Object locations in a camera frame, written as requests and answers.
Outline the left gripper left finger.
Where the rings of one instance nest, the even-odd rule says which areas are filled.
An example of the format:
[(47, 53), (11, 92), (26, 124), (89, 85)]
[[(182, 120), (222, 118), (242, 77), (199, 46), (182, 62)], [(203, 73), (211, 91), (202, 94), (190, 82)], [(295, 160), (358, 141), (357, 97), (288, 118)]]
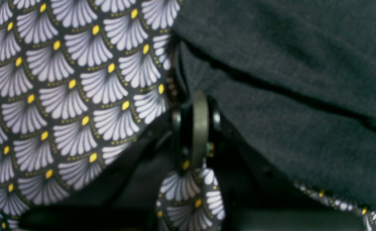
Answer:
[(75, 209), (147, 209), (154, 205), (160, 183), (176, 168), (176, 148), (184, 114), (172, 109), (157, 117), (138, 139), (90, 184), (63, 200)]

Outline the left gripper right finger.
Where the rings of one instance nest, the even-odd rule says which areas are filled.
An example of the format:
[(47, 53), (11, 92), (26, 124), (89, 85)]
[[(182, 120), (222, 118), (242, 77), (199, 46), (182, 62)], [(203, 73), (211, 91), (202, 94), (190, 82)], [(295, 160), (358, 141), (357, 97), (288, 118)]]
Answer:
[(217, 106), (210, 108), (213, 151), (207, 164), (215, 171), (230, 210), (327, 211), (254, 150)]

